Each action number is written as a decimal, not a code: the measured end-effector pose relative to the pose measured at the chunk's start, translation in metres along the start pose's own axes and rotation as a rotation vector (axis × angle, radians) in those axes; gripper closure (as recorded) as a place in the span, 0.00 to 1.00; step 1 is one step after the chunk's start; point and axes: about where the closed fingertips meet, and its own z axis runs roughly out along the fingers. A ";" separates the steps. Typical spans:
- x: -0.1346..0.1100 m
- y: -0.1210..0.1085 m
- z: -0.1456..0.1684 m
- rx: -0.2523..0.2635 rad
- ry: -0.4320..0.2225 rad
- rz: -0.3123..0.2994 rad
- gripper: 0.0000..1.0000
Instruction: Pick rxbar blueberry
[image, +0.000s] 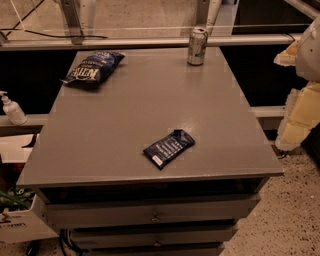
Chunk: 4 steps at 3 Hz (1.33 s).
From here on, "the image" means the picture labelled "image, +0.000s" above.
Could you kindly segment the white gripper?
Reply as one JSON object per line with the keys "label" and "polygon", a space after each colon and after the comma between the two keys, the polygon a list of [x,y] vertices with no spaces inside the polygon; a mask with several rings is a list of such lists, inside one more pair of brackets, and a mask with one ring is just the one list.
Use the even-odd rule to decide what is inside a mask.
{"label": "white gripper", "polygon": [[320,123],[320,15],[302,34],[299,43],[292,42],[273,62],[284,67],[296,65],[296,74],[310,81],[301,90],[291,90],[278,128],[276,147],[291,151]]}

